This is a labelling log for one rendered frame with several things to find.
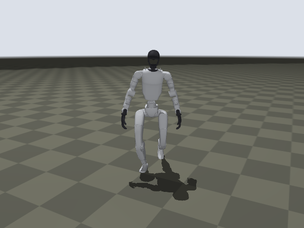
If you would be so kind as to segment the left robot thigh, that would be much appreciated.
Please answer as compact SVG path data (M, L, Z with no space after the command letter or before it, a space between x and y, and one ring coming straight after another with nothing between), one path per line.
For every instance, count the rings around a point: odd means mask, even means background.
M166 145L167 128L168 128L168 115L164 110L158 109L158 124L159 135L158 146L164 147Z

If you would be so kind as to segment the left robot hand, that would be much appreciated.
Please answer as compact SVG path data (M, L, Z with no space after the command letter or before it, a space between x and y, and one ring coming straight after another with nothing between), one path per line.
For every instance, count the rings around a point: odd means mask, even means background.
M176 110L176 115L178 116L178 123L177 123L177 125L179 124L179 126L176 129L179 129L181 127L181 114L180 114L179 110Z

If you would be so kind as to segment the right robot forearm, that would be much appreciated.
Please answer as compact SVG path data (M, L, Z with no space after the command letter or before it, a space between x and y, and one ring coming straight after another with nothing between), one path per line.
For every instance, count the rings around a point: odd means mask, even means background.
M127 93L126 93L126 96L125 96L125 101L124 101L124 104L123 104L123 109L122 109L122 113L123 113L123 110L126 109L127 112L128 112L128 108L130 106L130 102L132 100L132 98L130 96L128 96L130 92L130 89L128 89Z

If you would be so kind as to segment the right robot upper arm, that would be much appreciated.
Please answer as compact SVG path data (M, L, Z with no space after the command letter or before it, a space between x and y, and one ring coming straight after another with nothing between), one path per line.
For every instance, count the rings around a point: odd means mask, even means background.
M142 73L143 73L143 70L141 70L141 71L136 71L135 73L134 73L134 75L133 75L133 77L132 77L132 80L131 80L131 83L130 83L130 92L129 92L129 96L131 96L131 97L134 97L134 95L135 95L135 88L136 88L136 86L137 86L137 84L138 84L138 79L140 79L141 77L142 77Z

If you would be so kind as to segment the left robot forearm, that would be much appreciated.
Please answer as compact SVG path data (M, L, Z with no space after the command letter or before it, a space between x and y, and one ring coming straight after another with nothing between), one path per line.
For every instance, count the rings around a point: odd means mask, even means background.
M173 97L173 98L172 98L173 106L174 106L174 109L175 109L175 113L176 113L176 110L179 110L180 113L181 113L180 104L179 104L179 101L178 101L178 95L177 95L176 90L175 90L175 94L176 94L176 97Z

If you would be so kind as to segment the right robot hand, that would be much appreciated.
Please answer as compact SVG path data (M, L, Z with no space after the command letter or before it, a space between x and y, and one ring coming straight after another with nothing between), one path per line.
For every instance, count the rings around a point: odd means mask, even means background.
M127 129L127 128L124 126L124 124L126 125L125 116L127 115L127 110L124 109L124 110L123 110L123 113L121 113L121 115L122 115L122 117L121 117L122 127L123 127L124 129Z

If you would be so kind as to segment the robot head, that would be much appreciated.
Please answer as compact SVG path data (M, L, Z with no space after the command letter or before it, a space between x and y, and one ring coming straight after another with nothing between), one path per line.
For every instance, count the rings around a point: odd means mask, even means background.
M157 64L150 64L149 59L152 59L152 60L157 59L158 62L157 62ZM151 50L151 51L149 51L149 53L148 53L148 63L150 65L151 69L148 69L148 70L151 71L151 72L158 71L158 70L155 70L155 69L156 69L156 67L157 67L157 65L159 63L159 60L160 60L160 54L159 54L159 52L157 50Z

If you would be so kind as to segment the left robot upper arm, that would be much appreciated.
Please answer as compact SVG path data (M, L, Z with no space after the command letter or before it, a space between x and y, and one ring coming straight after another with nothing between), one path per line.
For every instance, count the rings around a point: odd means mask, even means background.
M168 88L170 90L169 91L170 97L176 96L175 88L174 88L174 82L173 82L173 79L172 79L172 76L171 76L170 72L163 71L163 78L166 80L166 83L167 83Z

